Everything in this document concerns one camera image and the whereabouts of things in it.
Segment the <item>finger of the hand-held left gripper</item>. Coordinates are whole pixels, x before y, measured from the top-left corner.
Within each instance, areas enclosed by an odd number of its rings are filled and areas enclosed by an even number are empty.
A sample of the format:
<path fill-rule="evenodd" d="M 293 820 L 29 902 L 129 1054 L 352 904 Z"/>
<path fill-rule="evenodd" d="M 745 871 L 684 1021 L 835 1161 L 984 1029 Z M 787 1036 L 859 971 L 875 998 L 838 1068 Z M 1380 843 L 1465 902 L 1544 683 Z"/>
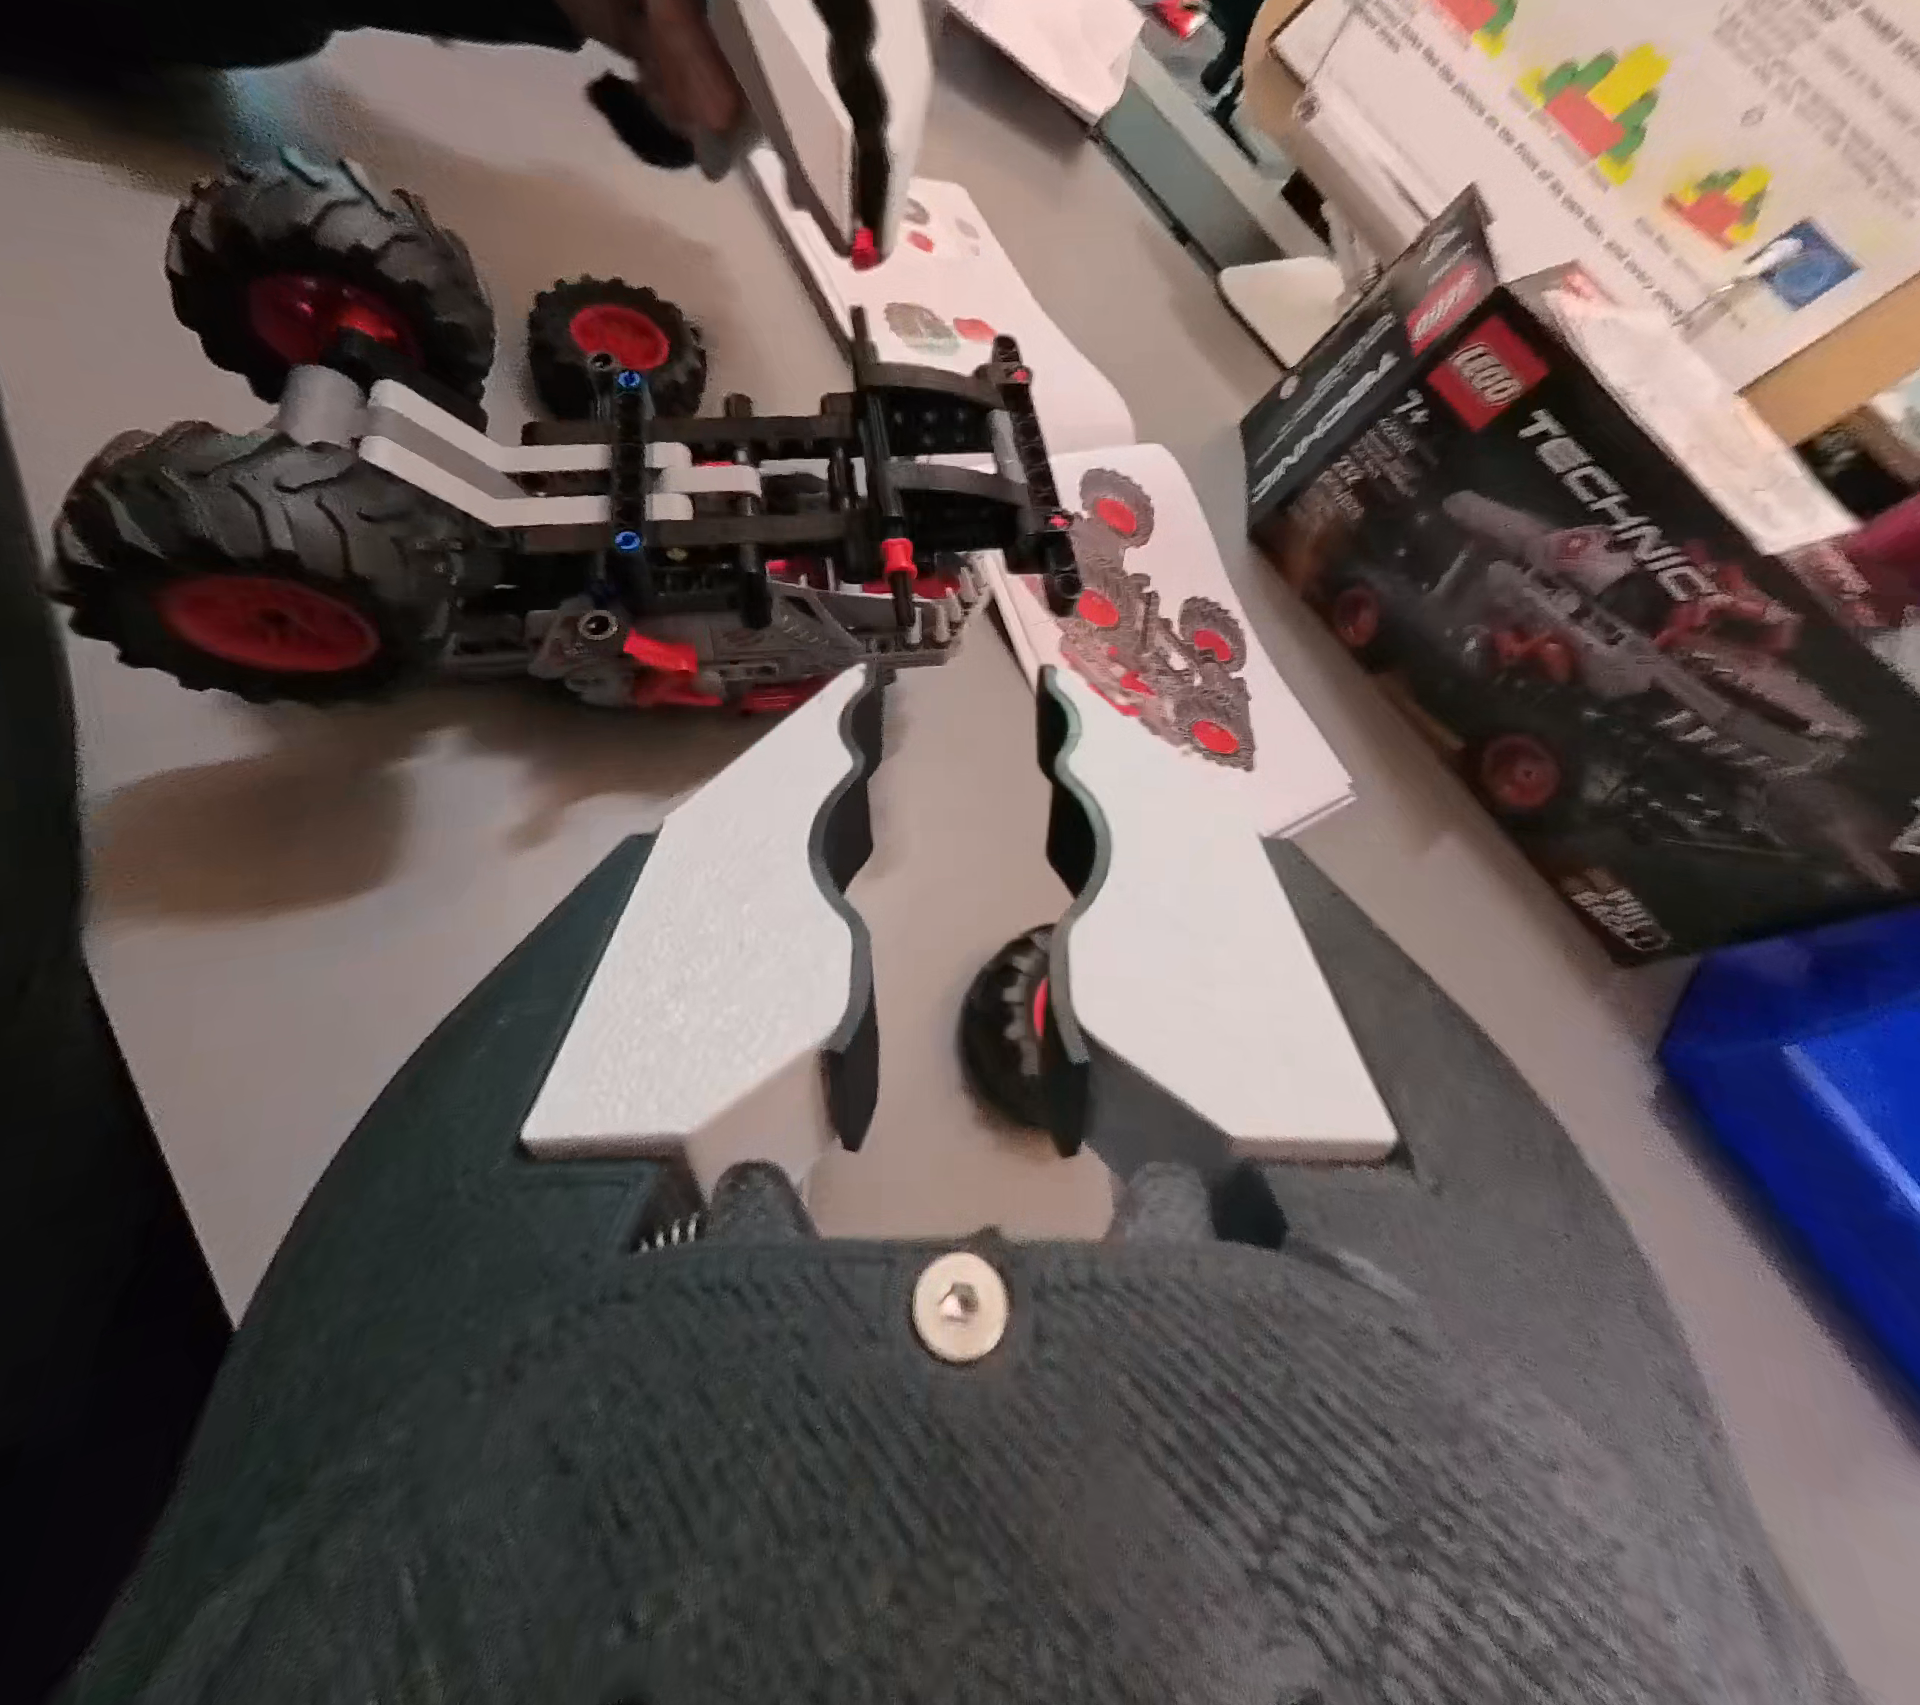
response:
<path fill-rule="evenodd" d="M 824 0 L 714 0 L 716 33 L 789 199 L 828 243 L 852 241 L 852 123 L 838 79 L 843 55 Z"/>
<path fill-rule="evenodd" d="M 856 224 L 900 241 L 935 90 L 947 0 L 848 0 L 836 28 L 838 92 L 852 133 L 851 202 Z"/>

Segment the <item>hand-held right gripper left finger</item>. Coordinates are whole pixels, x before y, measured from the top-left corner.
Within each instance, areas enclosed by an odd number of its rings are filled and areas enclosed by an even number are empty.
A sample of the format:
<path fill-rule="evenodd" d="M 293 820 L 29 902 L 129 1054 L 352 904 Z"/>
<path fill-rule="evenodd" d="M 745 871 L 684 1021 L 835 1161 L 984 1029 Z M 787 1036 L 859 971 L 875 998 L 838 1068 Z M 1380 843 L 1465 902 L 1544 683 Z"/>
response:
<path fill-rule="evenodd" d="M 851 886 L 882 693 L 875 668 L 831 678 L 641 848 L 520 1130 L 542 1164 L 647 1169 L 636 1228 L 703 1228 L 739 1167 L 805 1194 L 869 1140 L 881 1022 Z"/>

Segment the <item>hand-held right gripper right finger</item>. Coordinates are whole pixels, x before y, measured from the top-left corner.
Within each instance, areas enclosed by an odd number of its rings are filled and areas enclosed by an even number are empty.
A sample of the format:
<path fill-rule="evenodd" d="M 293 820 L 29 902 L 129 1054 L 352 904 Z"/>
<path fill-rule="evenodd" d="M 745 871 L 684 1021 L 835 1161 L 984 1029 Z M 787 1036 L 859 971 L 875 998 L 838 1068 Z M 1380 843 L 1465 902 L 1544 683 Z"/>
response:
<path fill-rule="evenodd" d="M 1244 1167 L 1388 1164 L 1401 1129 L 1249 811 L 1058 668 L 1037 711 L 1067 888 L 1040 1031 L 1058 1155 L 1212 1188 Z"/>

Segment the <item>small black wheel red hub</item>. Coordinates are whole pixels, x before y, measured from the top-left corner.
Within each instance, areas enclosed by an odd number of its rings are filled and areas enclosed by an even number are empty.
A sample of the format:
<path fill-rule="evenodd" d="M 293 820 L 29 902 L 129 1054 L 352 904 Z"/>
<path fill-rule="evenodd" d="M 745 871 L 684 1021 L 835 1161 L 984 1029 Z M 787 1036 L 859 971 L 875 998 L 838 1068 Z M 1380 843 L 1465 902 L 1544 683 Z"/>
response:
<path fill-rule="evenodd" d="M 709 390 L 709 345 L 681 305 L 621 279 L 559 281 L 531 305 L 527 353 L 534 393 L 562 422 L 592 414 L 601 357 L 647 382 L 660 417 L 695 417 Z"/>
<path fill-rule="evenodd" d="M 978 971 L 958 1021 L 974 1101 L 1025 1130 L 1048 1129 L 1047 1021 L 1052 925 L 1011 939 Z"/>

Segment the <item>black axle with red bush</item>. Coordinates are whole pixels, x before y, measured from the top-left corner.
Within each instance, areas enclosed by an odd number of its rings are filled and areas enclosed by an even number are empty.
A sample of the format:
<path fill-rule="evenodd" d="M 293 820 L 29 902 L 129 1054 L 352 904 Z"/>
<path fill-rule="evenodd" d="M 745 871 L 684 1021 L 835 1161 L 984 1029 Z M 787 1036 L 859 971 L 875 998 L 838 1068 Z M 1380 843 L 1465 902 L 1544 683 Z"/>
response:
<path fill-rule="evenodd" d="M 895 473 L 895 463 L 887 453 L 869 457 L 869 482 L 877 511 L 879 529 L 879 565 L 890 593 L 897 627 L 908 636 L 917 627 L 917 587 L 919 555 L 910 538 L 910 526 Z"/>

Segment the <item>toy brick monster truck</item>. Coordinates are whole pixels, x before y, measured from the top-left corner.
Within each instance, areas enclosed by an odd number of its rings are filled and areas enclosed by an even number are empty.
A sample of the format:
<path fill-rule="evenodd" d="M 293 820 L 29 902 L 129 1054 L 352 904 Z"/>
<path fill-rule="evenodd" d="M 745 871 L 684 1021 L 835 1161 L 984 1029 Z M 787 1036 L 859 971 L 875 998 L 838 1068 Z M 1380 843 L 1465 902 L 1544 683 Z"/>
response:
<path fill-rule="evenodd" d="M 271 404 L 127 433 L 74 478 L 50 590 L 121 663 L 253 704 L 531 678 L 612 711 L 794 711 L 847 668 L 947 663 L 986 558 L 1073 612 L 1085 585 L 1021 349 L 917 370 L 856 339 L 800 414 L 660 417 L 601 357 L 588 421 L 497 438 L 499 332 L 468 245 L 357 162 L 284 151 L 197 185 L 174 312 Z M 869 457 L 919 555 L 900 634 Z"/>

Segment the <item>grey desk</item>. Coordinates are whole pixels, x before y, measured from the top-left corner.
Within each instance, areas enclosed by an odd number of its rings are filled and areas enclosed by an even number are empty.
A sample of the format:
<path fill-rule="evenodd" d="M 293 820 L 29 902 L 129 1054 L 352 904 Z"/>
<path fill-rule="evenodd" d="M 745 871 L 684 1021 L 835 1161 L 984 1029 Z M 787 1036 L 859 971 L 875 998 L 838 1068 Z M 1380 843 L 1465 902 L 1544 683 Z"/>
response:
<path fill-rule="evenodd" d="M 5 408 L 36 526 L 115 433 L 259 414 L 180 330 L 161 279 L 187 187 L 253 149 L 352 156 L 468 241 L 504 317 L 497 427 L 533 412 L 520 309 L 576 272 L 683 300 L 723 390 L 787 410 L 835 389 L 835 336 L 755 191 L 641 167 L 586 104 L 599 67 L 358 34 L 156 94 L 6 82 Z M 1874 1702 L 1916 1702 L 1916 1407 L 1671 1105 L 1654 1046 L 1684 968 L 1616 971 L 1249 548 L 1237 427 L 1274 369 L 1107 153 L 954 36 L 923 168 L 968 188 L 1045 311 L 1187 469 L 1262 645 L 1349 766 L 1356 801 L 1281 861 L 1345 1010 L 1413 1000 L 1419 967 L 1424 998 L 1448 998 L 1519 1066 L 1637 1235 L 1844 1667 Z M 256 711 L 87 640 L 68 661 L 92 956 L 233 1308 L 444 1013 L 755 735 L 486 687 Z M 982 631 L 890 702 L 877 856 L 854 893 L 877 932 L 881 1105 L 871 1145 L 816 1172 L 833 1231 L 1069 1235 L 1107 1219 L 1100 1169 L 989 1122 L 951 1054 L 973 967 L 1061 896 L 1027 693 Z"/>

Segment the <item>open instruction booklet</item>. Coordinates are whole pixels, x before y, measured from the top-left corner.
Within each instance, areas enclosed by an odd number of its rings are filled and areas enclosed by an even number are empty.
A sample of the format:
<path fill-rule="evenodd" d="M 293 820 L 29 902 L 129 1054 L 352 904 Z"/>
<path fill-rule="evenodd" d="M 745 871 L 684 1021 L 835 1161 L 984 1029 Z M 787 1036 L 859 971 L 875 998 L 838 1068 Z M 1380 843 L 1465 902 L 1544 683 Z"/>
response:
<path fill-rule="evenodd" d="M 974 201 L 915 182 L 897 249 L 856 267 L 793 202 L 777 155 L 755 151 L 748 176 L 845 345 L 965 374 L 986 370 L 1001 339 L 1021 349 L 1083 582 L 1058 614 L 1037 579 L 981 565 L 1027 678 L 1056 668 L 1098 694 L 1262 835 L 1346 806 L 1352 779 L 1254 636 L 1188 476 L 1141 442 L 1123 393 L 1045 312 Z"/>

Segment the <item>white board stand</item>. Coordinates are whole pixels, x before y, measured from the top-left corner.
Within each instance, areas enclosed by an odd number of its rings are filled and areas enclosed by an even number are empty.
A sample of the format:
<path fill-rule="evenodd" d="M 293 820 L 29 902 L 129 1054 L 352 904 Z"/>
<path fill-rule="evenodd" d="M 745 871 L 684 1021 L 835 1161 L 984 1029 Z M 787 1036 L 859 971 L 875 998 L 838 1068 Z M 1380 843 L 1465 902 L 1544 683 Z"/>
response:
<path fill-rule="evenodd" d="M 1239 263 L 1218 274 L 1226 309 L 1285 370 L 1296 370 L 1352 300 L 1349 279 L 1329 256 Z"/>

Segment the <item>black toy set box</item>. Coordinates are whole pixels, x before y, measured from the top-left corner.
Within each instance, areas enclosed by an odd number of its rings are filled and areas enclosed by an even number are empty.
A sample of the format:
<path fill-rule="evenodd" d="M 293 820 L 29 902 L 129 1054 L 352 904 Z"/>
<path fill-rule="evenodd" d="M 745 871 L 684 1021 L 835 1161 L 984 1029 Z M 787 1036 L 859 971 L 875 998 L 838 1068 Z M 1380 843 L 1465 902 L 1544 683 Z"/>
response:
<path fill-rule="evenodd" d="M 1623 967 L 1914 902 L 1916 499 L 1755 551 L 1523 281 L 1458 192 L 1244 417 L 1251 541 Z"/>

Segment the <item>blue storage bin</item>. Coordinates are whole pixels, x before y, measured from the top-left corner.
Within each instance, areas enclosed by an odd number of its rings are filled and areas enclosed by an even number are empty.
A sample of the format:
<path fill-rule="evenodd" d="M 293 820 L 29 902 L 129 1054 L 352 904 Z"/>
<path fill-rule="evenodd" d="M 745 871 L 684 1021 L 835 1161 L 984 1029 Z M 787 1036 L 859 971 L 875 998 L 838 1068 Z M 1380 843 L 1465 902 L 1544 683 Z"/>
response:
<path fill-rule="evenodd" d="M 1918 1388 L 1918 908 L 1700 958 L 1666 1079 L 1827 1296 Z"/>

